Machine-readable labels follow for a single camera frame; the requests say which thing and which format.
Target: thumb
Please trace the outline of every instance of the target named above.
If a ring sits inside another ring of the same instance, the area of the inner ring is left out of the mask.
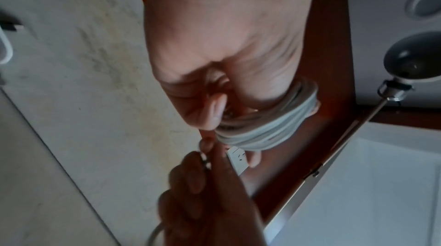
[[[224,145],[215,143],[213,140],[209,140],[207,143],[211,143],[212,146],[204,145],[205,148],[209,149],[211,147],[211,150],[204,153],[211,163],[211,174],[221,207],[234,213],[246,210],[247,207],[252,206],[250,204],[251,199],[232,167]]]

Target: hand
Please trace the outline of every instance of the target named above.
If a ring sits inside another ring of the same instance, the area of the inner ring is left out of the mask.
[[[169,174],[158,201],[166,246],[265,246],[263,224],[222,144],[203,139]]]
[[[146,0],[153,73],[184,121],[198,129],[215,129],[227,98],[240,109],[236,114],[276,104],[297,70],[310,4]],[[247,152],[247,159],[255,166],[260,154]]]

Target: white cable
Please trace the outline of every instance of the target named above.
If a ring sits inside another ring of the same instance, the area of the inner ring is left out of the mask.
[[[12,46],[6,37],[3,29],[0,28],[0,65],[6,64],[12,58]]]
[[[217,139],[246,151],[276,147],[290,138],[317,105],[317,84],[301,79],[291,85],[276,106],[237,118],[223,118]]]

